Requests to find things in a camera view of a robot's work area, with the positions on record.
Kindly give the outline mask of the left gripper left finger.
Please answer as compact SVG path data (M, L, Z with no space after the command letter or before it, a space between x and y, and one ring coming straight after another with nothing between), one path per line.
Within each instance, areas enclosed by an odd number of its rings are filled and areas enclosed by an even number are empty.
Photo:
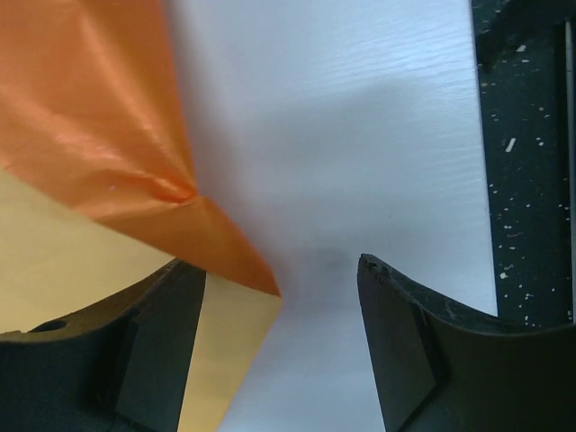
M175 431L206 274L180 260L81 310L1 336L4 431Z

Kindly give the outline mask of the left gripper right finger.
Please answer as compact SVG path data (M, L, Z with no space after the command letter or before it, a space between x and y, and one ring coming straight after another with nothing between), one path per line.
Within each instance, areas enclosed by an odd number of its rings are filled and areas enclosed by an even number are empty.
M573 325L507 322L369 254L357 289L387 430L574 430Z

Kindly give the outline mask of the orange wrapping paper sheet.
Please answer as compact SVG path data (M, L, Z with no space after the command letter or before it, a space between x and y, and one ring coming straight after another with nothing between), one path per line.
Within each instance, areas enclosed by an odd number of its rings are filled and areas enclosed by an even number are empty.
M174 260L206 284L175 431L214 431L280 310L199 189L160 1L1 4L1 336Z

